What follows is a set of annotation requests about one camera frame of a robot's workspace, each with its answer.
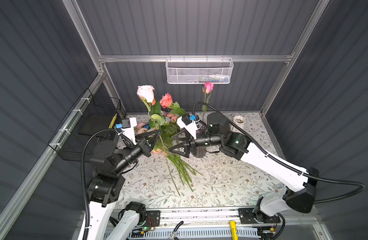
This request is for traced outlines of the light pink rose stem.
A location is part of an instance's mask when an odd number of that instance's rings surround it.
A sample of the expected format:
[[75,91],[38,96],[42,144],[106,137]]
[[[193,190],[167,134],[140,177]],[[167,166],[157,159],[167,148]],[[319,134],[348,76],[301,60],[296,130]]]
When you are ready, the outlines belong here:
[[167,160],[171,161],[176,167],[180,180],[184,182],[185,167],[181,164],[180,156],[173,154],[169,151],[169,148],[173,146],[172,136],[178,132],[178,126],[176,125],[177,116],[171,113],[166,113],[161,107],[160,100],[155,98],[155,88],[151,85],[138,86],[137,95],[142,103],[147,107],[148,115],[150,119],[148,121],[150,131],[159,130],[160,138],[158,139],[154,154],[163,154]]

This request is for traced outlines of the magenta rose stem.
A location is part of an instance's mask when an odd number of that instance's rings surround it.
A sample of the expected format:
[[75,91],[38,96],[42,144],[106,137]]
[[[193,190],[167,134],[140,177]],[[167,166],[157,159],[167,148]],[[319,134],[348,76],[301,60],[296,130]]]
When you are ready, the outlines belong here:
[[[204,87],[202,88],[202,92],[204,93],[204,102],[205,103],[209,103],[209,99],[211,96],[211,92],[213,91],[214,88],[214,84],[212,83],[205,83]],[[202,106],[202,119],[204,120],[205,118],[205,114],[208,110],[208,106],[207,105],[203,105]]]

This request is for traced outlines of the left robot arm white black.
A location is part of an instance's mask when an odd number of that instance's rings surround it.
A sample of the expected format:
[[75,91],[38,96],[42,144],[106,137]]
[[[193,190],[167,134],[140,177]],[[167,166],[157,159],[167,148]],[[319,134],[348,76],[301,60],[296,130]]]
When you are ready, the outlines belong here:
[[[90,162],[96,165],[97,172],[90,181],[86,180],[85,158],[90,142],[103,132],[115,133],[126,143],[118,149],[113,141],[103,141],[96,146]],[[150,157],[160,131],[147,132],[136,137],[136,143],[125,135],[125,131],[105,129],[93,134],[85,144],[81,156],[81,180],[84,199],[84,220],[79,232],[80,240],[101,240],[106,224],[120,200],[125,183],[124,174],[133,170],[141,156]]]

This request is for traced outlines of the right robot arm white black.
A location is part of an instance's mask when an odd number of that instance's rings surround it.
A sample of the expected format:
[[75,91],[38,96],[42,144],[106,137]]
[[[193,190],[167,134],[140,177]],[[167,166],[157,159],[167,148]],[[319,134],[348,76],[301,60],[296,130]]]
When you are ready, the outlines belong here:
[[198,149],[218,146],[219,151],[236,160],[248,163],[279,180],[283,187],[260,197],[249,214],[258,223],[265,223],[275,215],[288,210],[308,214],[316,195],[316,181],[308,179],[307,169],[287,161],[261,148],[254,139],[241,130],[233,132],[230,120],[222,113],[207,117],[205,131],[200,131],[200,119],[185,114],[177,120],[181,131],[173,136],[179,143],[169,150],[188,158],[197,156]]

